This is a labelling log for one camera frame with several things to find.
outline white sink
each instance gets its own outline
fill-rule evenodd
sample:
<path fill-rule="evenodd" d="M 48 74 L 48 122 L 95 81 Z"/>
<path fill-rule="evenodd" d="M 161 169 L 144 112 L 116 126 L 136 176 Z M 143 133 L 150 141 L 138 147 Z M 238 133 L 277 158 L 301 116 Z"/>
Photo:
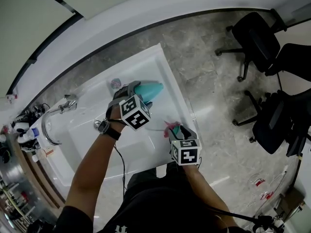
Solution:
<path fill-rule="evenodd" d="M 117 141 L 127 173 L 147 170 L 172 161 L 169 140 L 164 138 L 163 130 L 167 127 L 165 121 L 179 121 L 195 130 L 161 46 L 151 47 L 98 74 L 72 92 L 78 97 L 76 110 L 47 119 L 48 135 L 62 142 L 61 145 L 52 146 L 46 141 L 42 135 L 41 119 L 32 126 L 38 127 L 40 131 L 39 144 L 54 149 L 47 160 L 64 186 L 71 185 L 78 165 L 99 135 L 93 124 L 105 117 L 108 104 L 116 91 L 111 87 L 111 81 L 115 78 L 120 79 L 122 85 L 134 80 L 164 84 L 164 89 L 153 100 L 151 121 L 137 132 L 125 127 Z M 51 109 L 63 103 L 64 99 Z M 106 179 L 122 175 L 122 160 L 114 150 Z"/>

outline chrome faucet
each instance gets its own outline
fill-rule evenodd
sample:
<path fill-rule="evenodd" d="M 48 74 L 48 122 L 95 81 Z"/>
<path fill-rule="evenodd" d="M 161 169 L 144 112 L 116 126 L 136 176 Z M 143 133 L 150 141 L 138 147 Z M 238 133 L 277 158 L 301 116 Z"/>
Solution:
<path fill-rule="evenodd" d="M 63 114 L 64 112 L 72 111 L 72 110 L 75 110 L 77 108 L 78 98 L 76 95 L 74 95 L 74 94 L 65 95 L 64 98 L 66 100 L 66 103 L 60 104 L 57 109 L 47 111 L 42 116 L 42 120 L 41 120 L 42 134 L 44 135 L 45 139 L 51 145 L 54 145 L 54 146 L 61 145 L 62 143 L 60 141 L 53 140 L 52 138 L 49 137 L 49 135 L 47 133 L 47 129 L 46 129 L 46 120 L 55 114 L 58 114 L 58 113 Z"/>

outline gray tile floor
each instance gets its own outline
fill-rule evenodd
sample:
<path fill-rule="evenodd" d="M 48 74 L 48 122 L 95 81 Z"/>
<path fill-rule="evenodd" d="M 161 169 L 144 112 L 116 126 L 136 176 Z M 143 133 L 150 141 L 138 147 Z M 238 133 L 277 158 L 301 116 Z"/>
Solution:
<path fill-rule="evenodd" d="M 231 211 L 253 216 L 263 201 L 259 199 L 260 192 L 249 187 L 249 178 L 259 173 L 275 188 L 284 167 L 289 165 L 278 194 L 290 182 L 296 159 L 285 156 L 285 143 L 273 155 L 258 143 L 250 143 L 253 124 L 235 127 L 231 123 L 234 118 L 243 120 L 256 114 L 243 94 L 244 90 L 250 90 L 259 99 L 265 92 L 279 89 L 276 76 L 265 77 L 253 64 L 249 67 L 247 80 L 239 83 L 237 76 L 241 72 L 243 54 L 223 54 L 220 57 L 214 54 L 217 48 L 239 47 L 225 28 L 234 25 L 247 13 L 249 11 L 217 12 L 145 30 L 84 61 L 56 81 L 35 103 L 45 102 L 52 106 L 64 94 L 98 73 L 161 43 L 203 142 L 200 171 Z M 272 25 L 274 20 L 269 13 L 260 14 Z M 107 183 L 102 189 L 96 208 L 95 230 L 101 229 L 119 208 L 121 190 L 121 183 Z M 243 220 L 237 222 L 241 226 L 247 224 Z"/>

